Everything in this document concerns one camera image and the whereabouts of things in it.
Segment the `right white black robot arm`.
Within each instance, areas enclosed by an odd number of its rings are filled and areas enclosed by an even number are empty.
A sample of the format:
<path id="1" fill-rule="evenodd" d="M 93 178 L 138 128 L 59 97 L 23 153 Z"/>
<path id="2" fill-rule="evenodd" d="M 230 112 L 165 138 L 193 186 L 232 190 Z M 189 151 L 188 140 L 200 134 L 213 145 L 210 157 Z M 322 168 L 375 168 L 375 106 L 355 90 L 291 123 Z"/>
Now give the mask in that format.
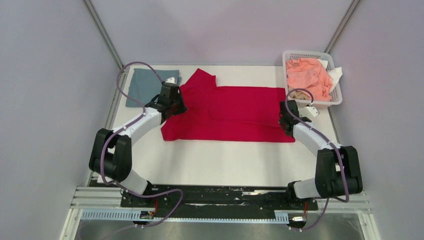
<path id="1" fill-rule="evenodd" d="M 334 198 L 348 202 L 363 191 L 358 151 L 331 141 L 307 117 L 301 117 L 295 100 L 280 102 L 279 124 L 285 134 L 302 143 L 315 157 L 315 175 L 287 185 L 285 201 L 298 209 L 306 199 Z"/>

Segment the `peach pink t shirt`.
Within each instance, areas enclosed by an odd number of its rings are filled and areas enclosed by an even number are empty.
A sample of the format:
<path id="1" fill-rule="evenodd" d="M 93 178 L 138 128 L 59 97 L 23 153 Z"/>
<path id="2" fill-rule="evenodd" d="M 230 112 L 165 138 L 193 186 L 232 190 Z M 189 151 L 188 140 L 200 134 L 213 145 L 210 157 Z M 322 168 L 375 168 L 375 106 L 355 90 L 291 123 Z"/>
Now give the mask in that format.
<path id="1" fill-rule="evenodd" d="M 288 88 L 305 89 L 315 101 L 332 100 L 331 77 L 317 58 L 290 59 L 285 63 Z"/>

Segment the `white t shirt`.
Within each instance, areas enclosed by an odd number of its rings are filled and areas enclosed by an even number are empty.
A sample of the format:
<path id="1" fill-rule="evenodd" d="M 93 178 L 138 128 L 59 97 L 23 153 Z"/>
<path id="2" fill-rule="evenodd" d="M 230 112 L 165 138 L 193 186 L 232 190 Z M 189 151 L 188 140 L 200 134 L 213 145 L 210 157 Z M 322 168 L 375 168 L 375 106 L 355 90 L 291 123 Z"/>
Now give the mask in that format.
<path id="1" fill-rule="evenodd" d="M 327 60 L 318 59 L 318 61 L 321 63 L 321 65 L 325 69 L 329 66 L 329 62 Z M 327 73 L 331 78 L 332 86 L 330 88 L 330 92 L 332 92 L 334 88 L 336 87 L 336 85 L 339 83 L 340 78 L 343 75 L 343 70 L 342 70 L 342 67 L 336 67 L 332 70 L 329 70 Z"/>

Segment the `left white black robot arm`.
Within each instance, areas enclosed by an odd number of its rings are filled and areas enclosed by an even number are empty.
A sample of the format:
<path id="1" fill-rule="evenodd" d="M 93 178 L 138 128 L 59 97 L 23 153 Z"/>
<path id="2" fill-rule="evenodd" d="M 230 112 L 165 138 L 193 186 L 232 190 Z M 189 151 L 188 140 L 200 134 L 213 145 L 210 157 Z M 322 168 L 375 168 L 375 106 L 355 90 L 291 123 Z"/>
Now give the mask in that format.
<path id="1" fill-rule="evenodd" d="M 160 93 L 145 105 L 142 113 L 120 127 L 102 128 L 96 133 L 89 169 L 134 194 L 139 206 L 149 206 L 153 193 L 147 190 L 149 182 L 133 170 L 132 147 L 149 131 L 186 110 L 180 87 L 163 83 Z"/>

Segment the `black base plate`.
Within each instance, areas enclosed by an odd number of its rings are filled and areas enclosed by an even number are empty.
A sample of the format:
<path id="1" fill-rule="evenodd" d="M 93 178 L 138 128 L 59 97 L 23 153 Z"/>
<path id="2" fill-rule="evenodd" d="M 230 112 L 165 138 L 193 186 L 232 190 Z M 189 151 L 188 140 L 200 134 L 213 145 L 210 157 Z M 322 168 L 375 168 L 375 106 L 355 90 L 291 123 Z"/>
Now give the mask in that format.
<path id="1" fill-rule="evenodd" d="M 271 219 L 275 211 L 316 211 L 311 198 L 296 200 L 285 187 L 154 184 L 141 198 L 120 192 L 121 207 L 152 208 L 154 217 L 185 219 Z"/>

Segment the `white plastic laundry basket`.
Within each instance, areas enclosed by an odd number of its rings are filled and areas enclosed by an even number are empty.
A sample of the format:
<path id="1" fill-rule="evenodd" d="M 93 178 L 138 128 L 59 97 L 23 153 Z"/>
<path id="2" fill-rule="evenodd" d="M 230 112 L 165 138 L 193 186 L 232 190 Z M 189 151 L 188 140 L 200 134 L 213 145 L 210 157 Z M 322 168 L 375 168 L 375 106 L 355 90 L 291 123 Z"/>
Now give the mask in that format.
<path id="1" fill-rule="evenodd" d="M 317 52 L 317 51 L 304 51 L 304 50 L 284 51 L 282 54 L 282 63 L 283 63 L 283 83 L 284 83 L 284 88 L 286 90 L 286 93 L 289 92 L 288 83 L 287 83 L 286 62 L 291 59 L 299 59 L 299 58 L 315 58 L 320 60 L 326 60 L 328 61 L 328 67 L 326 68 L 327 72 L 336 68 L 332 57 L 328 53 Z M 294 99 L 294 100 L 296 100 L 297 105 L 300 107 L 311 105 L 317 109 L 328 108 L 331 105 L 339 105 L 342 102 L 342 94 L 341 94 L 339 83 L 336 85 L 334 90 L 330 92 L 330 95 L 331 95 L 331 101 L 317 101 L 317 100 L 314 100 L 313 97 L 311 97 L 310 100 L 299 100 L 299 99 Z"/>

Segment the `folded blue grey t shirt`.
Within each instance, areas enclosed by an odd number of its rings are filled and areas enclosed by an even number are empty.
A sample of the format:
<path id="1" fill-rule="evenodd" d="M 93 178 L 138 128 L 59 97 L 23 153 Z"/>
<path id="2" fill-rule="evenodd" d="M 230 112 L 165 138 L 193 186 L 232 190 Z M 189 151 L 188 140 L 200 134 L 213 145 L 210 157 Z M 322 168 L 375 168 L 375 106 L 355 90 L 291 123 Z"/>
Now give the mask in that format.
<path id="1" fill-rule="evenodd" d="M 181 83 L 179 70 L 156 70 L 156 72 L 162 80 L 173 77 L 177 80 L 178 85 Z M 127 95 L 145 105 L 160 93 L 161 88 L 162 84 L 152 70 L 135 68 Z M 125 106 L 127 108 L 140 108 L 137 102 L 128 98 L 126 99 Z"/>

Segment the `beige t shirt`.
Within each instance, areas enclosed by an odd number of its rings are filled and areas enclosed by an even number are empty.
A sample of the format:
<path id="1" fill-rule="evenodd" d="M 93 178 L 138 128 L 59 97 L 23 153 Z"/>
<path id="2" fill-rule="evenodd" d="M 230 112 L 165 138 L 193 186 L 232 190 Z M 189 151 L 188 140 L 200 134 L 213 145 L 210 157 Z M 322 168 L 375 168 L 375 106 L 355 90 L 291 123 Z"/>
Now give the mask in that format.
<path id="1" fill-rule="evenodd" d="M 307 92 L 302 90 L 294 90 L 294 88 L 289 87 L 288 91 L 290 92 L 289 97 L 297 100 L 310 100 L 311 97 Z"/>

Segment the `red t shirt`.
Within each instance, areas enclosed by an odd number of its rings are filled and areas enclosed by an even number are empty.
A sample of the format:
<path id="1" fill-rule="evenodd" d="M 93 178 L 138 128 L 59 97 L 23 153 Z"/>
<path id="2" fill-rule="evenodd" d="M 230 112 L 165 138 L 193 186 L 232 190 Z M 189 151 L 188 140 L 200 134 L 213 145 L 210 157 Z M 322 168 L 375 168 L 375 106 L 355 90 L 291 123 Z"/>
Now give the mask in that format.
<path id="1" fill-rule="evenodd" d="M 164 141 L 295 142 L 279 125 L 284 88 L 218 86 L 199 68 L 180 90 L 187 111 L 164 123 Z"/>

